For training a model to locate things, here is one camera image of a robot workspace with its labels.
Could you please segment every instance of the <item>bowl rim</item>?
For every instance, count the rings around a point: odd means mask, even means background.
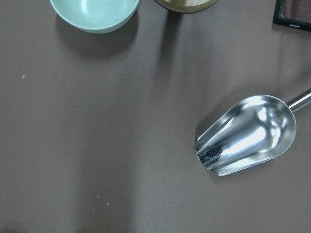
[[[138,3],[140,0],[135,0],[135,3],[133,4],[133,8],[129,11],[129,14],[127,14],[124,18],[122,18],[121,20],[117,21],[114,24],[111,24],[109,26],[105,26],[105,27],[85,27],[85,26],[81,26],[77,23],[72,22],[71,20],[67,19],[62,13],[60,13],[60,11],[58,10],[58,8],[55,6],[54,4],[54,0],[50,0],[50,3],[52,5],[52,7],[54,8],[54,10],[56,11],[56,13],[67,23],[71,24],[74,27],[83,29],[83,30],[93,30],[93,31],[99,31],[99,30],[104,30],[104,29],[110,29],[113,28],[121,23],[123,23],[137,8]]]

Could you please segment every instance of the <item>round gold object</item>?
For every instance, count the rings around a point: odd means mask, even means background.
[[[155,0],[155,1],[172,11],[182,13],[193,13],[202,11],[210,7],[218,0]]]

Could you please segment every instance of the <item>metal handle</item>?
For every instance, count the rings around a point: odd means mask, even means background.
[[[302,93],[301,95],[297,96],[296,98],[288,101],[286,104],[290,108],[292,113],[294,113],[309,103],[311,103],[311,88]]]

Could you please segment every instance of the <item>mint green bowl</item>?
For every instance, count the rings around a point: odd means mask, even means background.
[[[72,26],[89,33],[112,32],[133,16],[139,0],[50,0]]]

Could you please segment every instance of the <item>ice scoop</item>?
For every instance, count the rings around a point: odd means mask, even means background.
[[[198,137],[196,154],[219,176],[276,158],[294,141],[293,112],[310,102],[311,89],[287,103],[268,95],[248,97]]]

